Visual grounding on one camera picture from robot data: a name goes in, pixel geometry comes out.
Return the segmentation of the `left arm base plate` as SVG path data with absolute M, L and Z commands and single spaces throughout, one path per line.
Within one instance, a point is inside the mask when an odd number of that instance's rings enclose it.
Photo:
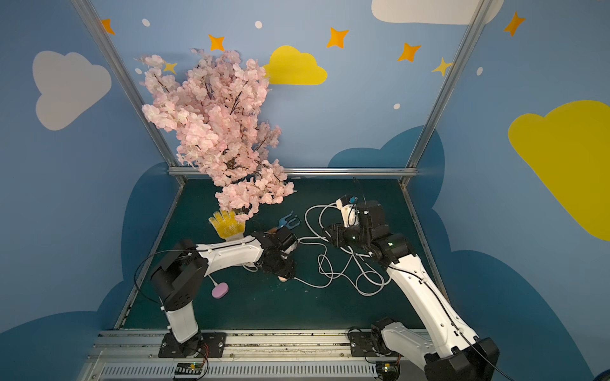
M 220 358 L 224 352 L 227 334 L 220 332 L 197 333 L 184 343 L 179 343 L 173 332 L 166 333 L 161 343 L 159 358 Z

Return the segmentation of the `pink charger with white cable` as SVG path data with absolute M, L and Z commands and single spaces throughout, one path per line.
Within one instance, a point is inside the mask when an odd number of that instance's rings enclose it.
M 362 297 L 371 298 L 379 295 L 390 284 L 390 279 L 381 274 L 372 265 L 364 261 L 364 255 L 353 249 L 343 249 L 347 260 L 340 268 L 335 268 L 330 258 L 329 246 L 322 241 L 300 241 L 305 247 L 320 249 L 316 257 L 317 273 L 325 279 L 322 284 L 313 284 L 306 279 L 295 277 L 294 280 L 316 290 L 325 290 L 340 279 L 348 284 Z

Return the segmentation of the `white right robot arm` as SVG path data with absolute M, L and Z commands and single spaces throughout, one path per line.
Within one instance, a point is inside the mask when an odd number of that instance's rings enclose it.
M 377 201 L 358 203 L 346 196 L 335 206 L 342 222 L 325 227 L 338 248 L 360 249 L 379 263 L 402 290 L 424 324 L 426 337 L 386 318 L 372 326 L 374 351 L 397 354 L 420 368 L 428 380 L 490 380 L 500 350 L 491 338 L 480 338 L 444 298 L 427 274 L 411 243 L 394 233 Z

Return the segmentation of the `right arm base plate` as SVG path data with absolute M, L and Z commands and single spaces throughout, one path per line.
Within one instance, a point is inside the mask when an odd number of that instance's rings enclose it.
M 346 337 L 352 357 L 407 356 L 416 349 L 408 337 L 395 330 L 348 330 Z

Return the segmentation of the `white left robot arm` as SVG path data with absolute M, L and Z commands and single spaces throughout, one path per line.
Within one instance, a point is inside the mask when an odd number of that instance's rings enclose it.
M 218 244 L 181 241 L 152 270 L 150 282 L 168 319 L 174 339 L 184 344 L 200 332 L 192 303 L 206 277 L 231 267 L 251 264 L 281 279 L 295 277 L 292 252 L 298 240 L 287 227 L 256 232 Z

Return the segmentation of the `purple earbud case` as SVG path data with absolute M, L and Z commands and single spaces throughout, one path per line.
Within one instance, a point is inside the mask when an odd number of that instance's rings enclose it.
M 229 292 L 228 284 L 222 282 L 222 283 L 214 285 L 214 288 L 213 288 L 213 290 L 211 292 L 211 295 L 212 295 L 213 298 L 221 299 L 225 295 L 227 295 L 228 292 Z

